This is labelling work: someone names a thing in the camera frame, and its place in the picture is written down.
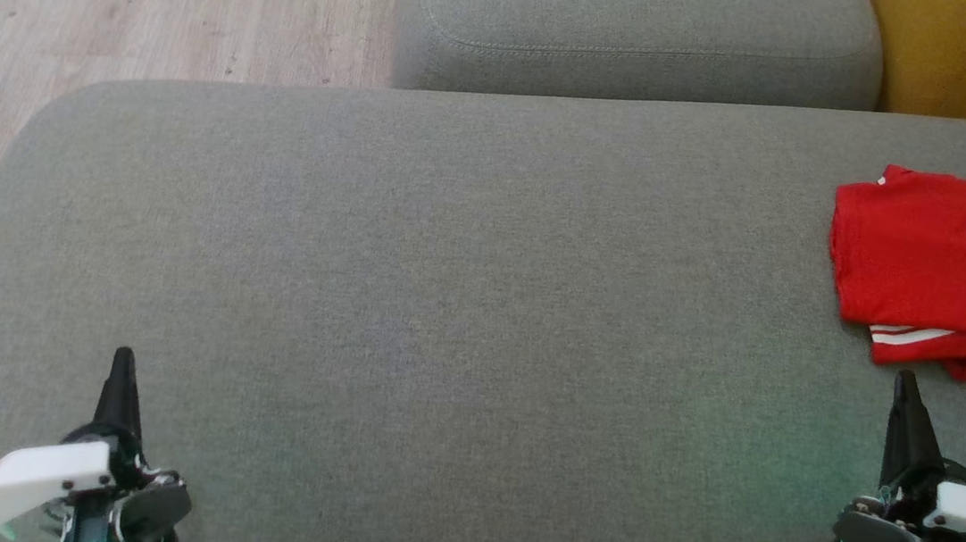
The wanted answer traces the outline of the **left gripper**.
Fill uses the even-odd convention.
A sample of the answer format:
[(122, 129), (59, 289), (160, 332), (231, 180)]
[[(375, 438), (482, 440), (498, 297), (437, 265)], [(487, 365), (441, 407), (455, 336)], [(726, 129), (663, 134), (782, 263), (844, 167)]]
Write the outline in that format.
[(17, 448), (0, 457), (0, 542), (21, 542), (14, 521), (35, 511), (57, 521), (58, 542), (128, 542), (121, 505), (142, 477), (137, 358), (114, 350), (90, 432), (72, 443)]

